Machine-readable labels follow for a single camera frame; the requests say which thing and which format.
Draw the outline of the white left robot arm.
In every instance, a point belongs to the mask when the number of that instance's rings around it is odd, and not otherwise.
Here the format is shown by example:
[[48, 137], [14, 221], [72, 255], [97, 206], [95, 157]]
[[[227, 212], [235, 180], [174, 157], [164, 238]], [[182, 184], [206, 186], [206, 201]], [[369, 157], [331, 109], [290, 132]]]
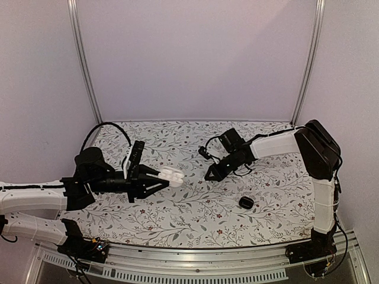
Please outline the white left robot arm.
[[74, 256], [84, 256], [88, 244], [74, 220], [47, 220], [25, 215], [24, 211], [82, 210], [100, 193], [125, 193], [133, 203], [168, 187], [170, 182], [160, 172], [139, 163], [142, 151], [141, 147], [133, 149], [129, 168], [116, 171], [105, 162], [100, 148], [89, 147], [75, 157], [72, 177], [49, 185], [1, 185], [1, 235], [65, 245]]

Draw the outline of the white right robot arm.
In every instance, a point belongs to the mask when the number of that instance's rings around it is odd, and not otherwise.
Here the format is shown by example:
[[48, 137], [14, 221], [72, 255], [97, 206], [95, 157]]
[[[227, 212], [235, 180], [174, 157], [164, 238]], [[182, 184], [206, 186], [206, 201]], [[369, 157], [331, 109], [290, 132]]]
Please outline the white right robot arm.
[[338, 171], [343, 160], [341, 148], [318, 120], [271, 134], [257, 134], [250, 140], [244, 140], [231, 128], [217, 139], [228, 155], [221, 159], [210, 154], [206, 146], [199, 148], [201, 156], [214, 161], [205, 180], [220, 182], [239, 167], [249, 166], [256, 160], [300, 153], [314, 188], [313, 232], [326, 235], [336, 228], [335, 212], [341, 191]]

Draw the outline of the white earbud charging case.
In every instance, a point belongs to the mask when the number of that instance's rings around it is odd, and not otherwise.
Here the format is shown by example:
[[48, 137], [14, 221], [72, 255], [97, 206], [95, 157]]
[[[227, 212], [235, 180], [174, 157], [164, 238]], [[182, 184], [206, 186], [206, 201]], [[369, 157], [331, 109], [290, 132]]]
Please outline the white earbud charging case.
[[169, 182], [169, 186], [178, 188], [182, 186], [184, 182], [184, 173], [176, 168], [163, 166], [161, 167], [158, 177]]

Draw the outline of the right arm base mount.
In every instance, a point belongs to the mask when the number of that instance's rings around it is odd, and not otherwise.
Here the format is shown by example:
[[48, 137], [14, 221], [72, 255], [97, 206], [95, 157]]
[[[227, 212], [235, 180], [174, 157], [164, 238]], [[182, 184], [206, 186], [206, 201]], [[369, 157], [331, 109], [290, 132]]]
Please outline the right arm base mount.
[[[303, 243], [288, 245], [285, 248], [285, 255], [290, 263], [305, 262], [321, 257], [332, 256], [337, 252], [333, 235], [336, 232], [336, 225], [327, 234], [311, 230], [311, 240]], [[326, 259], [305, 265], [308, 275], [313, 277], [322, 277], [327, 273]]]

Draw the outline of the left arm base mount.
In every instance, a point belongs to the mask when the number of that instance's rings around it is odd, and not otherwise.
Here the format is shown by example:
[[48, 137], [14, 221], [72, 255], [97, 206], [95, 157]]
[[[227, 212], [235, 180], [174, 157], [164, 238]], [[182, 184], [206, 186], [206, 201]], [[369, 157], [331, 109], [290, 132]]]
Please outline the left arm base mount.
[[86, 239], [74, 220], [61, 219], [65, 225], [67, 239], [62, 245], [57, 245], [57, 251], [74, 259], [105, 263], [109, 252], [109, 241], [99, 237]]

